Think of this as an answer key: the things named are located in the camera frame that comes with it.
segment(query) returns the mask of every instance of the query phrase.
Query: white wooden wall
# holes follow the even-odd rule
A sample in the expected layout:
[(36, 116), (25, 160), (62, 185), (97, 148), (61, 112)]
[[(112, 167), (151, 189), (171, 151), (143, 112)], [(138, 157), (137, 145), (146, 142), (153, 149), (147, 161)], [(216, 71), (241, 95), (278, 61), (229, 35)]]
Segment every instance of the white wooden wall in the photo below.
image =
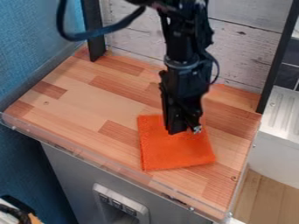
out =
[[(264, 86), (292, 0), (211, 0), (214, 35), (211, 52), (221, 65), (219, 82), (253, 92)], [(124, 0), (101, 0), (106, 25), (136, 7)], [(165, 45), (152, 9), (130, 27), (107, 36), (115, 53), (163, 64)]]

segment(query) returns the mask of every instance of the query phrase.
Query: wooden tabletop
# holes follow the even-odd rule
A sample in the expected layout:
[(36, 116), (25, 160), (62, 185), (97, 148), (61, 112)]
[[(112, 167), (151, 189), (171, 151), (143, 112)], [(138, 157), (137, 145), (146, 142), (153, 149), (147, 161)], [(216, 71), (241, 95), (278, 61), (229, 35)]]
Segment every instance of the wooden tabletop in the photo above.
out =
[[(161, 67), (108, 55), (95, 63), (82, 48), (6, 111), (38, 131), (37, 138), (75, 151), (81, 158), (162, 192), (211, 219), (222, 220), (260, 123), (260, 98), (215, 85), (204, 99), (205, 126), (215, 164), (143, 172), (136, 118), (161, 113), (157, 75)], [(20, 129), (25, 124), (16, 123)]]

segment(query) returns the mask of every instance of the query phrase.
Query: white drawer unit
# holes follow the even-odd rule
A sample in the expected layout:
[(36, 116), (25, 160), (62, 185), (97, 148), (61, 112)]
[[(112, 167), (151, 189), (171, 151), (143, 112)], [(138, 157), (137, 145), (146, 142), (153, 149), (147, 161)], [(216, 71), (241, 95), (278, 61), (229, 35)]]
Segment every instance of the white drawer unit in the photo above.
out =
[(248, 163), (264, 176), (299, 188), (299, 92), (274, 87)]

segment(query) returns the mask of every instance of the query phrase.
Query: screw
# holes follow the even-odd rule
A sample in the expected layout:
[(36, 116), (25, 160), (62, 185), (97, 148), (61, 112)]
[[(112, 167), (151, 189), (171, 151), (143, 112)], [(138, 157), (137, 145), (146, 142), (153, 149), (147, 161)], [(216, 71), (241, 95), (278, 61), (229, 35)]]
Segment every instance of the screw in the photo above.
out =
[(232, 176), (232, 177), (231, 177), (231, 180), (232, 180), (233, 182), (236, 182), (236, 181), (237, 181), (237, 177), (236, 177), (236, 176)]

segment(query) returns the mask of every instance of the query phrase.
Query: wooden board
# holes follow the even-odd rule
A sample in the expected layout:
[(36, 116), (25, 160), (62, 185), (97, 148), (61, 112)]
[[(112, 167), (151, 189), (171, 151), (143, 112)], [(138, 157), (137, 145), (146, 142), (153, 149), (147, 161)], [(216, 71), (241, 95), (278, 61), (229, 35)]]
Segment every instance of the wooden board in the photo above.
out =
[(299, 223), (299, 190), (294, 187), (285, 186), (281, 211), (278, 224), (297, 224)]
[(250, 224), (299, 223), (299, 189), (249, 170), (233, 217)]
[[(135, 8), (134, 5), (125, 1), (106, 0), (104, 2), (110, 3), (108, 9), (111, 11), (110, 18), (113, 21), (127, 16)], [(282, 32), (291, 4), (291, 0), (211, 0), (209, 18), (273, 32)], [(144, 21), (151, 22), (156, 20), (156, 12), (147, 10), (143, 17)]]
[[(136, 8), (125, 1), (102, 2), (107, 24), (121, 20)], [(292, 1), (210, 2), (215, 44), (209, 51), (220, 62), (220, 83), (261, 93)], [(128, 29), (108, 35), (107, 43), (122, 55), (163, 63), (165, 46), (161, 25), (152, 9), (147, 9)]]
[[(212, 27), (216, 34), (208, 51), (219, 60), (220, 77), (262, 89), (280, 34), (221, 21), (213, 21)], [(151, 31), (116, 32), (111, 35), (111, 45), (157, 60), (163, 60), (165, 55), (159, 24), (153, 25)]]
[[(230, 205), (260, 123), (258, 94), (216, 85), (204, 99), (215, 164), (143, 172), (136, 117), (161, 113), (159, 67), (119, 56), (95, 63), (83, 49), (11, 105), (6, 115), (34, 136), (166, 193), (216, 221)], [(8, 123), (27, 129), (6, 118)]]
[(256, 194), (261, 181), (261, 175), (255, 171), (249, 171), (245, 177), (245, 183), (233, 212), (236, 220), (248, 223), (254, 208)]

